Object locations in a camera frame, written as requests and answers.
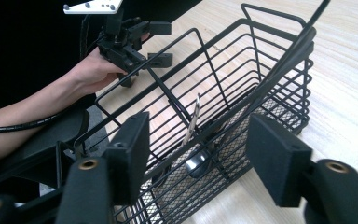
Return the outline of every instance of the black mount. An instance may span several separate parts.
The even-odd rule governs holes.
[[[307,200],[308,224],[358,223],[358,173],[341,161],[310,160],[312,149],[275,119],[251,115],[247,156],[280,207]]]
[[[147,60],[138,52],[142,48],[142,36],[170,35],[172,27],[170,23],[163,21],[142,21],[139,17],[123,21],[122,18],[122,9],[117,14],[106,16],[106,24],[97,45],[107,61],[129,73]],[[162,54],[151,64],[153,67],[170,67],[172,55]],[[119,74],[118,77],[122,79],[124,75]],[[127,79],[121,85],[130,87],[132,83]]]
[[[0,195],[0,224],[112,223],[112,205],[134,205],[139,197],[149,149],[149,114],[126,120],[101,157],[75,162],[63,188],[21,207]]]

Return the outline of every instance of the human arm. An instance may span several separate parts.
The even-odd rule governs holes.
[[[63,111],[65,108],[88,94],[106,87],[123,70],[106,61],[98,49],[92,51],[68,73],[42,90],[0,109],[0,127],[23,124],[44,119]],[[23,144],[40,128],[12,133],[0,133],[0,159]]]

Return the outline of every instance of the black cable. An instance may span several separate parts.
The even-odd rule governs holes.
[[[58,117],[61,116],[62,113],[63,112],[55,114],[55,115],[50,116],[45,119],[35,120],[35,121],[28,122],[28,123],[0,127],[0,133],[12,133],[12,132],[23,131],[23,130],[40,127],[42,125],[46,125],[46,124],[52,122],[53,120],[57,119]]]

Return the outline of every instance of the black wire basket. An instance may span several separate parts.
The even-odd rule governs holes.
[[[209,42],[190,29],[97,98],[105,119],[76,145],[103,128],[113,130],[106,136],[111,139],[128,117],[150,113],[151,156],[139,200],[115,206],[117,223],[180,223],[244,175],[251,168],[245,144],[251,113],[276,119],[293,133],[308,124],[312,22],[246,4],[241,8],[245,17]],[[253,21],[249,9],[295,21],[301,32]],[[190,39],[198,45],[189,45]],[[175,54],[179,51],[183,58]],[[173,66],[151,68],[170,52]],[[135,77],[131,88],[120,86]],[[113,102],[114,111],[103,107]],[[195,117],[193,133],[184,141]],[[102,143],[87,146],[85,153]]]

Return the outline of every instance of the wooden table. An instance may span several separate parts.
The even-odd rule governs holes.
[[[142,52],[158,51],[192,27],[198,28],[203,40],[208,41],[242,17],[241,3],[204,0],[172,24],[172,36],[153,37]],[[320,1],[246,3],[294,14],[307,21]],[[287,32],[296,30],[268,17],[257,19]],[[339,160],[358,170],[358,1],[331,2],[315,28],[318,34],[311,54],[315,65],[310,70],[313,77],[309,86],[310,124],[299,138],[314,149],[314,161]],[[300,208],[276,207],[251,170],[185,223],[304,223],[303,206],[304,202]]]

